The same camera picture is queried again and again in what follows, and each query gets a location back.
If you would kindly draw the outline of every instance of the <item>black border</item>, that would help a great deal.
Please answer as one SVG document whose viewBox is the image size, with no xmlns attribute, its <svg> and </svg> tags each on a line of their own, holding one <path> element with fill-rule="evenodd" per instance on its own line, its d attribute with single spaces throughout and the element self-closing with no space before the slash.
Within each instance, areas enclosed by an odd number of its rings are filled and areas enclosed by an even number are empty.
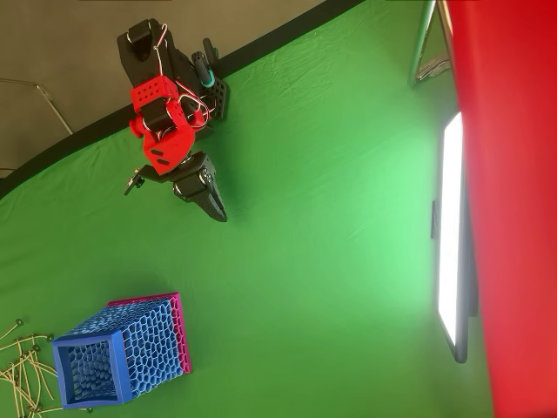
<svg viewBox="0 0 557 418">
<path fill-rule="evenodd" d="M 364 0 L 325 0 L 306 13 L 295 17 L 290 22 L 279 26 L 277 29 L 259 37 L 242 48 L 220 58 L 218 60 L 216 72 L 222 78 L 230 76 L 248 64 L 275 51 L 277 48 L 288 44 L 310 30 L 314 30 L 321 24 L 350 10 L 357 4 L 363 3 L 363 1 Z M 50 148 L 36 155 L 36 157 L 30 159 L 0 181 L 0 199 L 26 180 L 53 165 L 60 159 L 88 145 L 94 144 L 112 133 L 124 129 L 128 125 L 128 120 L 134 116 L 135 113 L 133 108 L 131 104 L 129 104 L 119 111 L 115 111 L 105 118 L 99 119 L 97 122 L 62 139 Z"/>
</svg>

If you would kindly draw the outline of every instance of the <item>blue mesh basket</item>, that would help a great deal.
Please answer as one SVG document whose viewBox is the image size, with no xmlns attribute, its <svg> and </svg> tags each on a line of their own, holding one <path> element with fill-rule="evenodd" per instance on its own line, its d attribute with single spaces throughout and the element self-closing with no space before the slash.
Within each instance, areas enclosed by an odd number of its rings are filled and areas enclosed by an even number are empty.
<svg viewBox="0 0 557 418">
<path fill-rule="evenodd" d="M 168 298 L 103 307 L 52 351 L 63 408 L 125 403 L 182 374 Z"/>
</svg>

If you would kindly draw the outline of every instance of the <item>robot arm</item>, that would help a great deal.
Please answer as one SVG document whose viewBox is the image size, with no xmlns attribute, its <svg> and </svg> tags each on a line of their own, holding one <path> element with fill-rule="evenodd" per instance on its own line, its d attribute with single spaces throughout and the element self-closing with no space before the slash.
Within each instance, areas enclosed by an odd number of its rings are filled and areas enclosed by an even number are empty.
<svg viewBox="0 0 557 418">
<path fill-rule="evenodd" d="M 215 182 L 215 170 L 203 152 L 191 155 L 196 134 L 210 130 L 213 118 L 223 118 L 228 88 L 209 63 L 217 57 L 209 39 L 192 61 L 176 49 L 165 24 L 144 20 L 117 39 L 122 66 L 133 87 L 131 102 L 137 116 L 130 121 L 134 135 L 151 162 L 136 170 L 125 190 L 144 179 L 171 181 L 174 193 L 194 201 L 209 216 L 226 221 Z"/>
</svg>

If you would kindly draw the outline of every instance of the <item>red panel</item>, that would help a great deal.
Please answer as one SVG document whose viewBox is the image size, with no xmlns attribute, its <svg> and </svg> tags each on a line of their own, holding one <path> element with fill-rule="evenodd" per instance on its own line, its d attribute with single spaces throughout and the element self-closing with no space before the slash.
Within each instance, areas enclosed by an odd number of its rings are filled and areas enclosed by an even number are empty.
<svg viewBox="0 0 557 418">
<path fill-rule="evenodd" d="M 448 2 L 497 417 L 557 416 L 556 2 Z"/>
<path fill-rule="evenodd" d="M 145 106 L 157 98 L 178 99 L 178 88 L 167 76 L 155 76 L 130 90 L 133 110 L 139 113 Z"/>
</svg>

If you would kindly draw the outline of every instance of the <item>green fabric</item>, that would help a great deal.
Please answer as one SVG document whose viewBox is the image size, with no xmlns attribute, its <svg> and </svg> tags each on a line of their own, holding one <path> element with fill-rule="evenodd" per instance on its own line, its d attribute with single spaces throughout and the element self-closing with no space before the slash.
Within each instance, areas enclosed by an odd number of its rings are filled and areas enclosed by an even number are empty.
<svg viewBox="0 0 557 418">
<path fill-rule="evenodd" d="M 123 196 L 145 163 L 128 131 L 18 187 L 0 201 L 2 323 L 60 334 L 107 300 L 178 290 L 193 372 L 98 417 L 491 416 L 479 320 L 459 365 L 434 308 L 437 138 L 456 104 L 448 73 L 406 85 L 420 8 L 363 3 L 227 78 L 228 119 L 196 147 L 228 223 L 168 184 Z"/>
</svg>

